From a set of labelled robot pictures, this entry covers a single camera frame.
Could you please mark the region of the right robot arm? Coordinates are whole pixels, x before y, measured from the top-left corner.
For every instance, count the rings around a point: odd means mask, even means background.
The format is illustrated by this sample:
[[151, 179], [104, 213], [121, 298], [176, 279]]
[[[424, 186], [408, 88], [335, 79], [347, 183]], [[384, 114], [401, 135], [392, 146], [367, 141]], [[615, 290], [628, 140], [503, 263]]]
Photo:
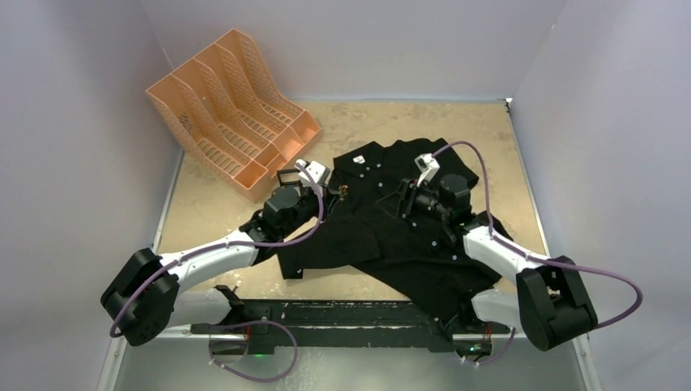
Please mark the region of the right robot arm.
[[501, 235], [489, 213], [473, 213], [464, 177], [445, 175], [436, 187], [404, 179], [397, 193], [396, 217], [432, 218], [442, 230], [442, 241], [516, 288], [514, 293], [491, 288], [465, 299], [457, 310], [463, 329], [475, 332], [488, 322], [500, 323], [548, 351], [596, 328], [596, 311], [573, 261], [533, 253]]

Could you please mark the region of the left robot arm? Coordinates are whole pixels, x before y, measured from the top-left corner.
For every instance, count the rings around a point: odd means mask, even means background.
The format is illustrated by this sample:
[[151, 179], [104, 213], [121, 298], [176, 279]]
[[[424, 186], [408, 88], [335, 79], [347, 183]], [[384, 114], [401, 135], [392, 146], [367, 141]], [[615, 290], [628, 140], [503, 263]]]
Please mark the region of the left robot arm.
[[112, 318], [110, 337], [123, 336], [132, 346], [149, 342], [170, 325], [185, 291], [307, 240], [313, 231], [287, 238], [311, 218], [323, 222], [347, 192], [344, 187], [312, 189], [291, 182], [273, 190], [249, 221], [221, 239], [176, 253], [156, 254], [151, 248], [135, 252], [100, 298]]

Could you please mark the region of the black button shirt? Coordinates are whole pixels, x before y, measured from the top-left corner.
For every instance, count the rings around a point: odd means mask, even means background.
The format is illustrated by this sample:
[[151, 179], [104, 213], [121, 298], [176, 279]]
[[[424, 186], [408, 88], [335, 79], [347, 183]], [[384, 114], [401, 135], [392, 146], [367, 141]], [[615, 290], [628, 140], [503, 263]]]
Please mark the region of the black button shirt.
[[470, 187], [478, 184], [479, 177], [443, 138], [398, 140], [387, 147], [370, 142], [334, 157], [328, 185], [346, 185], [347, 195], [309, 239], [278, 250], [282, 275], [353, 266], [442, 320], [493, 288], [500, 274], [469, 257], [461, 245], [450, 246], [438, 219], [423, 213], [408, 221], [395, 216], [402, 180], [420, 174], [415, 158], [437, 150], [441, 168], [433, 186], [447, 174], [459, 174]]

